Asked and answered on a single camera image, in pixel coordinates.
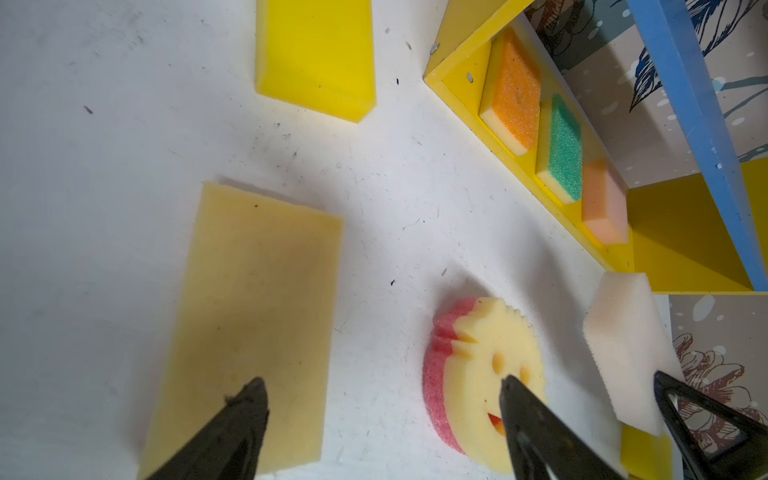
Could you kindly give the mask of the smiley face sponge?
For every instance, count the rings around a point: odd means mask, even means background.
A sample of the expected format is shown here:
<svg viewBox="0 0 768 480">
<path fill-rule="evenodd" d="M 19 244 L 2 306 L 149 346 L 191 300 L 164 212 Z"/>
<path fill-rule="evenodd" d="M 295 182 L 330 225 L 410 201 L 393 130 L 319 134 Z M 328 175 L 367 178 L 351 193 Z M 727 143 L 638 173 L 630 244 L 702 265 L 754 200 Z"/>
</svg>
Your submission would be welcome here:
<svg viewBox="0 0 768 480">
<path fill-rule="evenodd" d="M 499 298 L 470 297 L 433 319 L 422 382 L 433 428 L 446 445 L 500 474 L 512 472 L 499 406 L 509 375 L 546 400 L 540 342 L 520 311 Z"/>
</svg>

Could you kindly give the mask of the orange scrub sponge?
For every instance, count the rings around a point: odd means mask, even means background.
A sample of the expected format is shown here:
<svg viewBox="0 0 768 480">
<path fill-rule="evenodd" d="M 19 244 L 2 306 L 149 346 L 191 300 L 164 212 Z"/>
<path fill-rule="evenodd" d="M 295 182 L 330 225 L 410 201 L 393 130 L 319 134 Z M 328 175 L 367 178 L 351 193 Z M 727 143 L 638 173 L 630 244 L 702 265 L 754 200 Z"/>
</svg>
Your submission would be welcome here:
<svg viewBox="0 0 768 480">
<path fill-rule="evenodd" d="M 515 31 L 506 28 L 491 43 L 479 117 L 519 157 L 536 145 L 540 102 L 539 70 Z"/>
</svg>

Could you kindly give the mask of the salmon orange sponge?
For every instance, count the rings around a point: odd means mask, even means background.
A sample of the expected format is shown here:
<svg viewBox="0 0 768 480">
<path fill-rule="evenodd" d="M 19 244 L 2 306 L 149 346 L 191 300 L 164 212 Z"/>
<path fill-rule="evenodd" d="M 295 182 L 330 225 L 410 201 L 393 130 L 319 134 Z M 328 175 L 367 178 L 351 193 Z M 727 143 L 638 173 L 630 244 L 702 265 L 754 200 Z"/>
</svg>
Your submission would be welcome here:
<svg viewBox="0 0 768 480">
<path fill-rule="evenodd" d="M 587 230 L 604 246 L 629 242 L 627 187 L 606 159 L 584 165 L 582 220 Z"/>
</svg>

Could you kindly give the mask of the green scrub sponge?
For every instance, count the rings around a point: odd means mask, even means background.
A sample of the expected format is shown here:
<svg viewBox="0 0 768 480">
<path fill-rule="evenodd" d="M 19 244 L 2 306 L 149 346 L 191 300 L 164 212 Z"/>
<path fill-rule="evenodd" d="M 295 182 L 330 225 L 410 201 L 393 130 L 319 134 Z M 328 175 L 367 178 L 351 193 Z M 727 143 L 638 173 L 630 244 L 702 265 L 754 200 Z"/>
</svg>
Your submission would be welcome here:
<svg viewBox="0 0 768 480">
<path fill-rule="evenodd" d="M 582 162 L 581 124 L 554 94 L 541 106 L 536 176 L 561 203 L 573 204 L 582 198 Z"/>
</svg>

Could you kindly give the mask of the light pink sponge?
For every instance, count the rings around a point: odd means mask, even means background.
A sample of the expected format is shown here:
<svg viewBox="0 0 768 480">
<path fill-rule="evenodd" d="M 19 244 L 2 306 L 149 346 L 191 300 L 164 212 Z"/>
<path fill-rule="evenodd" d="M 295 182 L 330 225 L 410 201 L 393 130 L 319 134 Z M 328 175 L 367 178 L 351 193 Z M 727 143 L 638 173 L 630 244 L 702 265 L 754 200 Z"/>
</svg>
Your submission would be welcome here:
<svg viewBox="0 0 768 480">
<path fill-rule="evenodd" d="M 653 436 L 665 424 L 654 394 L 654 375 L 684 375 L 670 334 L 643 273 L 606 272 L 583 323 L 617 419 Z"/>
</svg>

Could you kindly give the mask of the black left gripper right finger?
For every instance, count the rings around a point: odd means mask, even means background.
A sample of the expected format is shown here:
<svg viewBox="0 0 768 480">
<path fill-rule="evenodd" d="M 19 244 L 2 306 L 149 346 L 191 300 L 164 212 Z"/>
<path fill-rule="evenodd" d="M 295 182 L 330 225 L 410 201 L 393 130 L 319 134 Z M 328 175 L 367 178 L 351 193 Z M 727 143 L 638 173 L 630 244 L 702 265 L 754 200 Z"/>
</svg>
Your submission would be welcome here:
<svg viewBox="0 0 768 480">
<path fill-rule="evenodd" d="M 499 405 L 517 479 L 621 477 L 517 377 L 502 381 Z"/>
</svg>

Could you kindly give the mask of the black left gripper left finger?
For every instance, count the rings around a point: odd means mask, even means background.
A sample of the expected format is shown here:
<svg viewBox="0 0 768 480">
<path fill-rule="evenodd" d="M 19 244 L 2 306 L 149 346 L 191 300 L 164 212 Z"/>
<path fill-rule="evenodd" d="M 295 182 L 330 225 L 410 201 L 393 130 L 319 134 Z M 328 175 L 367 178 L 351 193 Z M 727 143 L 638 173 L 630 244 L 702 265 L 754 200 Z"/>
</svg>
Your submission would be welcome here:
<svg viewBox="0 0 768 480">
<path fill-rule="evenodd" d="M 265 382 L 256 377 L 150 475 L 152 479 L 253 479 L 269 417 Z"/>
</svg>

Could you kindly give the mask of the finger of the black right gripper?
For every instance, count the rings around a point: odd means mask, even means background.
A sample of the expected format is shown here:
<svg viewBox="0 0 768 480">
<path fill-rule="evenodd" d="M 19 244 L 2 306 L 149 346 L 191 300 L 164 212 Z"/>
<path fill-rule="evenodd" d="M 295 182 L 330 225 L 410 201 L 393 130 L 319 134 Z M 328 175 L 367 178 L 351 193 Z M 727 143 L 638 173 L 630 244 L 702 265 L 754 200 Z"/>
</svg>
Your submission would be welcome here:
<svg viewBox="0 0 768 480">
<path fill-rule="evenodd" d="M 654 374 L 662 418 L 693 479 L 765 479 L 767 426 L 672 376 Z"/>
</svg>

